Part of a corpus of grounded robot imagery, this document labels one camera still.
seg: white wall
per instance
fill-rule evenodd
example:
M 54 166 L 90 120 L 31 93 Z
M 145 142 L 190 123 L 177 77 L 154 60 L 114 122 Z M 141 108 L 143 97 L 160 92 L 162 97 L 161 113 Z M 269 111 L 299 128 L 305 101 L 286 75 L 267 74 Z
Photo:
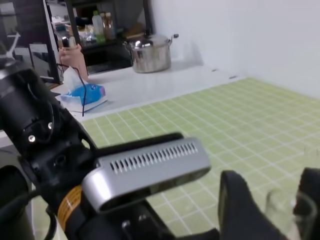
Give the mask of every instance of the white wall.
M 320 97 L 320 1 L 230 0 L 240 69 Z
M 152 0 L 175 56 L 320 98 L 319 0 Z
M 171 46 L 173 58 L 234 72 L 227 0 L 151 0 L 151 9 L 156 33 L 180 34 Z

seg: green tiled mat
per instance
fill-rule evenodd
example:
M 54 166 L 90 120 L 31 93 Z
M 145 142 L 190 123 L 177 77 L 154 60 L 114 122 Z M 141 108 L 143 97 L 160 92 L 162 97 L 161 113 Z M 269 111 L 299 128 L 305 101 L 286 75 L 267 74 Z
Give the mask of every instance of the green tiled mat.
M 201 139 L 212 171 L 197 182 L 149 198 L 178 236 L 218 226 L 222 170 L 242 174 L 263 209 L 270 189 L 296 190 L 303 167 L 318 164 L 305 152 L 311 153 L 320 143 L 320 101 L 254 79 L 87 120 L 83 125 L 99 147 L 176 131 Z M 34 215 L 39 235 L 48 226 L 42 207 Z M 60 231 L 58 237 L 62 240 L 64 234 Z

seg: clear glass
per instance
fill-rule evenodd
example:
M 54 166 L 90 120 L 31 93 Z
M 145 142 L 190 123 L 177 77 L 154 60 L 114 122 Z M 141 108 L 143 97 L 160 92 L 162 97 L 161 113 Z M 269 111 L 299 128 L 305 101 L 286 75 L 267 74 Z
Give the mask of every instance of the clear glass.
M 267 194 L 265 215 L 288 240 L 310 240 L 317 206 L 304 193 L 275 189 Z

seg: camera vent grille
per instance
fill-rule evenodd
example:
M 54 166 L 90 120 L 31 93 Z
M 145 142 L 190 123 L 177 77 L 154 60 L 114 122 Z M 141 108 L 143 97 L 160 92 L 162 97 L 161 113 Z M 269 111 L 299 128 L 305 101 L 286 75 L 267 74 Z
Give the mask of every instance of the camera vent grille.
M 144 154 L 114 160 L 110 162 L 110 166 L 115 174 L 122 174 L 154 164 L 161 164 L 166 161 L 179 159 L 183 156 L 193 155 L 197 152 L 198 149 L 195 144 L 193 142 L 187 142 Z

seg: white tissue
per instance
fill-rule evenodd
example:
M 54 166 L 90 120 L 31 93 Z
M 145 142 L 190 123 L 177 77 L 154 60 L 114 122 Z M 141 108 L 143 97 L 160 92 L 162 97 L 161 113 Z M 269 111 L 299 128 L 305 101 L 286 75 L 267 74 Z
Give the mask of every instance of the white tissue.
M 71 66 L 64 71 L 63 83 L 65 84 L 66 89 L 69 93 L 72 93 L 73 90 L 83 86 L 77 71 L 74 70 Z

